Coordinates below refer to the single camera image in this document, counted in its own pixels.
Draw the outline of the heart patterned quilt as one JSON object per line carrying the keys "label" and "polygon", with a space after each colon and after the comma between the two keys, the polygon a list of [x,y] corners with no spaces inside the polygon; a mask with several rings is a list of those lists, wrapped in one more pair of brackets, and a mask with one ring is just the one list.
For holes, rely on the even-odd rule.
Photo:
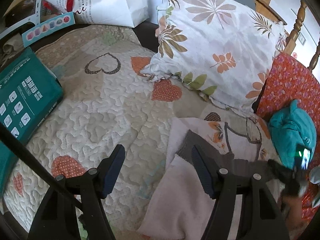
{"label": "heart patterned quilt", "polygon": [[165,173],[173,118],[262,120],[219,107],[177,78],[149,81],[140,71],[155,53],[129,28],[74,30],[36,55],[57,76],[64,96],[27,149],[52,175],[69,178],[97,167],[123,145],[124,164],[102,201],[117,239],[157,239],[138,229]]}

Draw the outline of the red floral bedsheet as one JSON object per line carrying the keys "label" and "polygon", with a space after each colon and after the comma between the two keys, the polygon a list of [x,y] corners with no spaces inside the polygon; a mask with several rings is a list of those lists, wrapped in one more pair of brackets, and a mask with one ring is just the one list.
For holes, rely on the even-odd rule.
{"label": "red floral bedsheet", "polygon": [[267,124],[271,116],[295,99],[298,100],[298,107],[312,119],[318,140],[319,82],[303,64],[290,55],[281,53],[273,61],[255,110],[256,115],[265,122],[262,128],[268,138],[270,133]]}

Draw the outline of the white paper shopping bag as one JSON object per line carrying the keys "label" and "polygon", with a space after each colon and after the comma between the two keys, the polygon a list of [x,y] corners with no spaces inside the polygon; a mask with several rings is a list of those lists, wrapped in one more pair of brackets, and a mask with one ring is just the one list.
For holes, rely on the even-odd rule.
{"label": "white paper shopping bag", "polygon": [[134,28],[149,18],[148,0],[45,0],[77,22]]}

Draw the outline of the green cardboard box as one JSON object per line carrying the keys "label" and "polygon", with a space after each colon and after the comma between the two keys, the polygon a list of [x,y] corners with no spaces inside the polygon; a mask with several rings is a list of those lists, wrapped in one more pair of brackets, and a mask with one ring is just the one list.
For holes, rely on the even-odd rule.
{"label": "green cardboard box", "polygon": [[1,124],[23,146],[62,98],[57,77],[29,47],[1,70]]}

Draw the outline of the white floral pillow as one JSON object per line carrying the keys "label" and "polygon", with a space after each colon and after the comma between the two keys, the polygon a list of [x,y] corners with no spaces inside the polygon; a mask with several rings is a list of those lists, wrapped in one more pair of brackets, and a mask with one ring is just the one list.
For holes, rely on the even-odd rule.
{"label": "white floral pillow", "polygon": [[281,22],[235,0],[163,0],[150,81],[177,78],[219,107],[253,112],[278,52]]}

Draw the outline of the wooden headboard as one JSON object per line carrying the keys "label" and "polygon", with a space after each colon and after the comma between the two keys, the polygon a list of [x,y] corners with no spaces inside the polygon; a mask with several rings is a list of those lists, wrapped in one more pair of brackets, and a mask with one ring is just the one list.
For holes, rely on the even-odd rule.
{"label": "wooden headboard", "polygon": [[[286,21],[285,29],[290,33],[297,18],[300,0],[271,0],[270,7]],[[319,25],[308,7],[300,33],[303,37],[297,38],[293,52],[297,54],[297,60],[308,67],[319,43]]]}

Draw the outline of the light blue toy box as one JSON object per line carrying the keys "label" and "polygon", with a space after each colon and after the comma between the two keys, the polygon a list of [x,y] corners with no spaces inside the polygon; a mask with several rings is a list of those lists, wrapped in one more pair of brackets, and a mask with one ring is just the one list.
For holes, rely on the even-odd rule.
{"label": "light blue toy box", "polygon": [[58,30],[74,25],[74,12],[61,14],[46,20],[22,34],[24,48]]}

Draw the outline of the teal plush towel bundle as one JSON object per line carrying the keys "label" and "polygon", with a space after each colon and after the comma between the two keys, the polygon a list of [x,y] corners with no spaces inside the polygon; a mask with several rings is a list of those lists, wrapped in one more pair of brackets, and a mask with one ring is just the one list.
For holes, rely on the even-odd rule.
{"label": "teal plush towel bundle", "polygon": [[317,132],[308,113],[292,100],[288,107],[274,113],[268,122],[268,130],[282,164],[290,169],[300,159],[300,167],[307,169],[313,158]]}

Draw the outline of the grey metal shelf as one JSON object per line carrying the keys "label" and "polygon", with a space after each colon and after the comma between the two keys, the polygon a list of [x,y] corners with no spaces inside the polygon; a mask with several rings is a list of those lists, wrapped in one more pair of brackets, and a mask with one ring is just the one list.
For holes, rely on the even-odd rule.
{"label": "grey metal shelf", "polygon": [[5,28],[1,30],[1,40],[38,26],[41,20],[41,3],[42,0],[21,1],[6,12],[2,18]]}

